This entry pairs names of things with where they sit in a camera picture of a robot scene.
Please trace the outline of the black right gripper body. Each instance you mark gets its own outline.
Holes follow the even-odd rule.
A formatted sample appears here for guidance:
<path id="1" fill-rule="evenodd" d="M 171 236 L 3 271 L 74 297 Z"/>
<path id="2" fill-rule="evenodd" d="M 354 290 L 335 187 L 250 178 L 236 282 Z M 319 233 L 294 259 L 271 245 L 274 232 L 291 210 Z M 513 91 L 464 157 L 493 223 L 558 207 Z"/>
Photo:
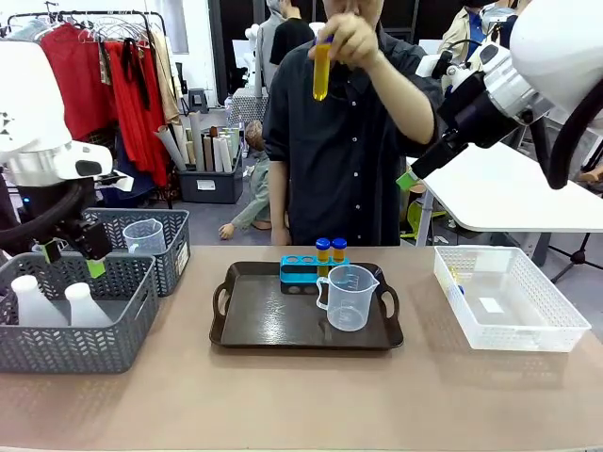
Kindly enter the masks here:
<path id="1" fill-rule="evenodd" d="M 483 79 L 483 72 L 469 75 L 437 110 L 446 125 L 442 139 L 451 148 L 469 143 L 489 148 L 517 128 L 517 122 L 501 113 L 490 99 Z"/>

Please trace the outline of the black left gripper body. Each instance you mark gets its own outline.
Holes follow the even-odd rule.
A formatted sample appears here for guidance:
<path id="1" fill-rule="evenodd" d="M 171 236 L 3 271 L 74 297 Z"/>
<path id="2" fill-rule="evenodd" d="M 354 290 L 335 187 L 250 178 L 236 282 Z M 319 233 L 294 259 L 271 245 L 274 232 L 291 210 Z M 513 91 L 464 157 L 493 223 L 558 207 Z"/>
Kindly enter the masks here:
<path id="1" fill-rule="evenodd" d="M 105 226 L 98 220 L 69 218 L 61 221 L 55 232 L 57 238 L 65 240 L 87 260 L 102 260 L 113 250 Z"/>

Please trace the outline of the person's left hand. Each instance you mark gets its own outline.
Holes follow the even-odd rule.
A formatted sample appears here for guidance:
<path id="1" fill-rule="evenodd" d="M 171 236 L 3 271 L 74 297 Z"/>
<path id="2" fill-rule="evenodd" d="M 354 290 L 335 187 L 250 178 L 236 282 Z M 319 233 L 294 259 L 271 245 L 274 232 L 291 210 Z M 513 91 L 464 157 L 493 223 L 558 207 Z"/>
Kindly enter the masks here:
<path id="1" fill-rule="evenodd" d="M 351 68 L 370 73 L 379 60 L 376 25 L 352 12 L 335 14 L 318 32 L 308 56 L 314 60 L 320 45 L 330 40 L 329 57 Z"/>

